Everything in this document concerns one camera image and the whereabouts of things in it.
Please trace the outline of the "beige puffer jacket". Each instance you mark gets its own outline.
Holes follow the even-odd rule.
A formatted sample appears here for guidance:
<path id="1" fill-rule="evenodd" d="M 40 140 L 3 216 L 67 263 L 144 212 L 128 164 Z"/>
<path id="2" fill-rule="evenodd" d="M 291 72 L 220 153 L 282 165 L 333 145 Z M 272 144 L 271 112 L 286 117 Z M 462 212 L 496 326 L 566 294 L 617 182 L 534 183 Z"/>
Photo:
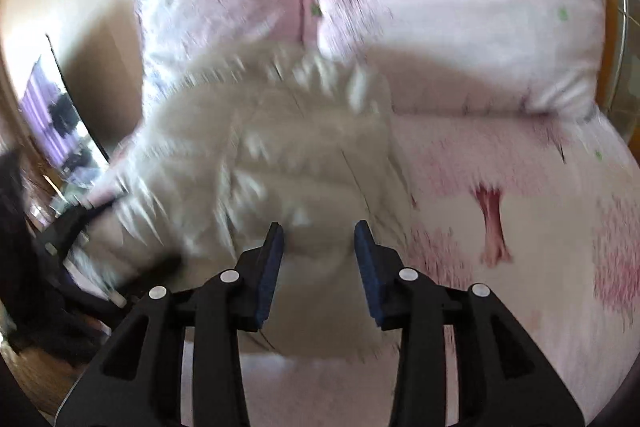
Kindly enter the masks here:
<path id="1" fill-rule="evenodd" d="M 70 260 L 111 291 L 170 254 L 173 291 L 262 245 L 285 251 L 256 343 L 293 357 L 370 355 L 394 340 L 370 317 L 354 251 L 366 221 L 404 253 L 410 182 L 384 77 L 294 44 L 211 50 L 171 69 L 110 179 L 124 192 Z"/>

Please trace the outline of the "pink tree print bedsheet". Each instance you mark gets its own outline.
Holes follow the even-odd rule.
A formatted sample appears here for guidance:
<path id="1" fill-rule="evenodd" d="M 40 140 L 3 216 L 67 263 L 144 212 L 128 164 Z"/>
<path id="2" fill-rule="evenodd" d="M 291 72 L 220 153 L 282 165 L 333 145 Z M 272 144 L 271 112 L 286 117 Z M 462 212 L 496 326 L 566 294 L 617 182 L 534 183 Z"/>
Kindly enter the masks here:
<path id="1" fill-rule="evenodd" d="M 492 288 L 593 421 L 639 352 L 639 168 L 608 118 L 398 116 L 409 164 L 402 257 L 435 282 Z M 396 340 L 293 357 L 247 336 L 257 426 L 382 426 Z"/>

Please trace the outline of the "dark framed window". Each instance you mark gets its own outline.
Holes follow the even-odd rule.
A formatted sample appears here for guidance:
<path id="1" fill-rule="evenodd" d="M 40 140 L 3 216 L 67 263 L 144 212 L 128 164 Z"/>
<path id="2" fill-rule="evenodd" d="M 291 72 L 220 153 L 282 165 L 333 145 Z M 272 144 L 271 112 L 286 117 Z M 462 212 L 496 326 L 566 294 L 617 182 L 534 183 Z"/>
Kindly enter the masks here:
<path id="1" fill-rule="evenodd" d="M 104 173 L 106 157 L 67 91 L 48 36 L 18 107 L 39 150 L 65 182 L 89 188 Z"/>

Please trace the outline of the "white lavender print pillow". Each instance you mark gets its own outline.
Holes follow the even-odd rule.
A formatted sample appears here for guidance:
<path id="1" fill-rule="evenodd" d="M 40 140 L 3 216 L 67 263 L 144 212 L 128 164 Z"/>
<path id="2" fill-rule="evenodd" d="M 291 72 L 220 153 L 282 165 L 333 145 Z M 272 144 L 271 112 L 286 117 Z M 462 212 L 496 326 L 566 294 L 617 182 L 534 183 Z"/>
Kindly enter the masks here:
<path id="1" fill-rule="evenodd" d="M 271 40 L 310 46 L 316 0 L 132 0 L 142 58 L 141 107 L 149 115 L 171 80 L 220 46 Z"/>

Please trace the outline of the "pink floral pillow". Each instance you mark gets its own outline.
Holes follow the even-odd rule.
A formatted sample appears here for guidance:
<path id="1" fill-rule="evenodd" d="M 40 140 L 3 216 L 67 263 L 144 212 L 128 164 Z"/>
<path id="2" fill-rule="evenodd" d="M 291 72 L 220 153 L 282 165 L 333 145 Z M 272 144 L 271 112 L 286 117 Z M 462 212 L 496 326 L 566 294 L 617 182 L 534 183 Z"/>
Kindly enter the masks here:
<path id="1" fill-rule="evenodd" d="M 316 43 L 334 60 L 367 63 L 390 83 L 399 113 L 554 114 L 594 105 L 563 98 L 570 0 L 317 0 Z"/>

